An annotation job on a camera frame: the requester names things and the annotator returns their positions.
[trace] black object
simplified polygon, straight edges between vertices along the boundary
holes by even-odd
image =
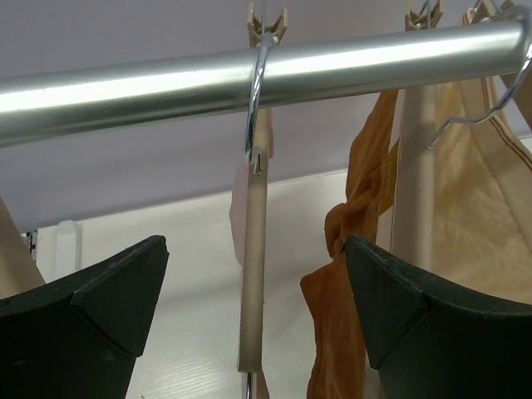
[[[165,238],[0,300],[0,398],[121,399],[150,331]]]
[[[344,250],[388,399],[532,398],[532,306],[452,283],[362,237]]]

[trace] yellow label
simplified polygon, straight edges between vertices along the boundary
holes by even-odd
[[[397,157],[399,156],[399,140],[392,147],[382,167],[381,201],[379,215],[393,206],[396,198]]]

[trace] orange cloth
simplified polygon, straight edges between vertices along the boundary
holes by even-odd
[[[331,209],[325,219],[332,262],[301,280],[316,339],[309,399],[362,398],[366,349],[342,246],[349,234],[372,241],[377,236],[382,162],[387,157],[396,100],[397,91],[382,93],[352,143],[347,201]]]

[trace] hanger hook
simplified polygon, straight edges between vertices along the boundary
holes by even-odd
[[[248,119],[246,122],[245,159],[248,165],[254,166],[254,174],[260,175],[260,149],[254,148],[255,125],[257,124],[257,112],[259,111],[260,90],[263,84],[264,69],[270,49],[278,43],[273,34],[266,32],[259,45],[259,56],[255,64],[254,76],[251,84],[251,96],[249,98]]]
[[[523,64],[517,76],[512,83],[512,86],[506,91],[506,93],[500,98],[499,102],[495,104],[490,110],[488,110],[485,115],[478,118],[465,118],[462,116],[454,116],[449,118],[447,121],[441,125],[440,129],[434,134],[431,141],[426,145],[426,148],[433,150],[436,146],[436,142],[440,139],[441,135],[452,123],[460,123],[462,125],[478,125],[484,121],[490,119],[494,114],[502,110],[514,97],[515,93],[521,87],[523,81],[526,78],[526,75],[530,69],[530,60],[532,59],[532,12],[528,7],[525,6],[513,6],[506,8],[503,12],[495,14],[491,19],[493,21],[505,20],[510,17],[522,17],[521,21],[524,24],[525,28],[525,40],[524,40],[524,50],[525,56]]]

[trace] clothes rail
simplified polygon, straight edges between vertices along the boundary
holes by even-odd
[[[272,49],[262,107],[513,73],[522,21]],[[0,79],[0,146],[180,116],[244,111],[256,49]]]

